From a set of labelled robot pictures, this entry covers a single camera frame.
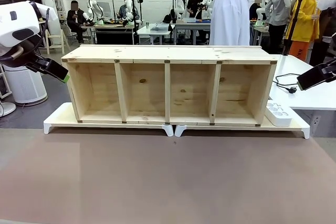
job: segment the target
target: person in white hoodie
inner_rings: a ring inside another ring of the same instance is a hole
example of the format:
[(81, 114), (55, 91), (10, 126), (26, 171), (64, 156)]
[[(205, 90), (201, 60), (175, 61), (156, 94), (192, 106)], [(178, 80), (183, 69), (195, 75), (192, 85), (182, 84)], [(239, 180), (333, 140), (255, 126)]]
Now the person in white hoodie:
[(249, 46), (250, 0), (214, 0), (210, 45)]

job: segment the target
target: white tower fan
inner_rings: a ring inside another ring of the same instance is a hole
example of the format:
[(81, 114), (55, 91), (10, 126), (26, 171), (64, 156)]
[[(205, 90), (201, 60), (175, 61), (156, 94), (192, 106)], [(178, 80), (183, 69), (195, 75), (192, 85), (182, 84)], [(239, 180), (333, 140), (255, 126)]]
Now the white tower fan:
[[(57, 13), (55, 0), (42, 0), (42, 4), (52, 7), (55, 10), (55, 13)], [(49, 33), (51, 35), (60, 36), (61, 25), (59, 23), (59, 19), (49, 21), (48, 22), (48, 30), (49, 30)], [(60, 45), (61, 44), (61, 39), (60, 38), (52, 38), (52, 41), (55, 45)]]
[(41, 74), (26, 67), (11, 68), (4, 66), (8, 85), (14, 101), (19, 106), (33, 106), (48, 99)]

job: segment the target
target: hand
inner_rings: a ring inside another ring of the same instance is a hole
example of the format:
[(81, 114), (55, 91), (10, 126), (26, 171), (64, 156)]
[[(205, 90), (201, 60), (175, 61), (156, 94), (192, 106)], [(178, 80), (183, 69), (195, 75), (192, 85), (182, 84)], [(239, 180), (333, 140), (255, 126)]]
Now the hand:
[(320, 18), (320, 15), (311, 15), (311, 19), (313, 20), (316, 20), (316, 19), (319, 19)]

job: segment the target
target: gray hoodie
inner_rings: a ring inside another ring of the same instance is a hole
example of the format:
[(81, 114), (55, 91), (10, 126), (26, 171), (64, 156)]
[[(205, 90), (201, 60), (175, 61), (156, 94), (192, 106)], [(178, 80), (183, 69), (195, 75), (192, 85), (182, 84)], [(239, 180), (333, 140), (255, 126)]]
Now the gray hoodie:
[(286, 25), (290, 15), (290, 0), (270, 0), (265, 7), (266, 22), (274, 26)]
[(250, 0), (214, 0), (210, 45), (249, 46)]

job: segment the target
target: wooden base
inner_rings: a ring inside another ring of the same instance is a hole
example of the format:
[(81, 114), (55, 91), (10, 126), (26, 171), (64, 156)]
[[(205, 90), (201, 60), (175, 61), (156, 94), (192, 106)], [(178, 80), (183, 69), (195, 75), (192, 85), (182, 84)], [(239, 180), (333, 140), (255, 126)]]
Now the wooden base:
[[(180, 137), (185, 130), (235, 130), (235, 131), (302, 131), (305, 139), (310, 137), (310, 126), (294, 111), (293, 121), (289, 127), (276, 127), (265, 117), (261, 127), (247, 126), (201, 126), (178, 125), (175, 136)], [(134, 129), (163, 129), (167, 136), (173, 136), (173, 126), (154, 124), (122, 124), (122, 123), (78, 123), (70, 102), (62, 104), (53, 114), (44, 121), (44, 133), (49, 134), (54, 127), (101, 127), (101, 128), (134, 128)]]
[(174, 136), (171, 125), (151, 124), (112, 124), (112, 123), (78, 123), (71, 102), (63, 103), (45, 121), (44, 133), (49, 134), (54, 127), (90, 127), (90, 128), (134, 128), (134, 129), (163, 129), (167, 136)]

